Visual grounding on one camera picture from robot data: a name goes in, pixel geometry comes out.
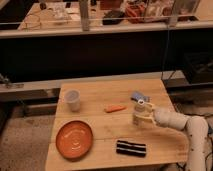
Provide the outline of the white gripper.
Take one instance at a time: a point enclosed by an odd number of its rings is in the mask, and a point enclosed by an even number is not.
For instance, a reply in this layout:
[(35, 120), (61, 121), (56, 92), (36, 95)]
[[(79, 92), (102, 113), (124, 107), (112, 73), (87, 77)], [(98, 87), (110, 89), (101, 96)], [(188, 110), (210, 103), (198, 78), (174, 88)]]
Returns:
[[(150, 109), (150, 110), (154, 110), (156, 108), (156, 106), (152, 103), (145, 103), (145, 106)], [(156, 108), (153, 116), (140, 116), (140, 115), (134, 115), (134, 119), (135, 122), (139, 123), (139, 122), (147, 122), (147, 123), (152, 123), (152, 124), (158, 124), (160, 126), (164, 126), (166, 124), (166, 110), (164, 108)]]

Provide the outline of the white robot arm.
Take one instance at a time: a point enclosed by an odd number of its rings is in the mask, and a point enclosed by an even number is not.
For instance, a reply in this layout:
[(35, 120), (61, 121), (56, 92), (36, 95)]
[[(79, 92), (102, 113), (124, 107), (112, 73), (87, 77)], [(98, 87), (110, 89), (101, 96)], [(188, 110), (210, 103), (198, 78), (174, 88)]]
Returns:
[(152, 123), (183, 131), (189, 141), (185, 171), (206, 171), (205, 145), (208, 136), (208, 123), (201, 116), (187, 116), (140, 101), (134, 107), (133, 123)]

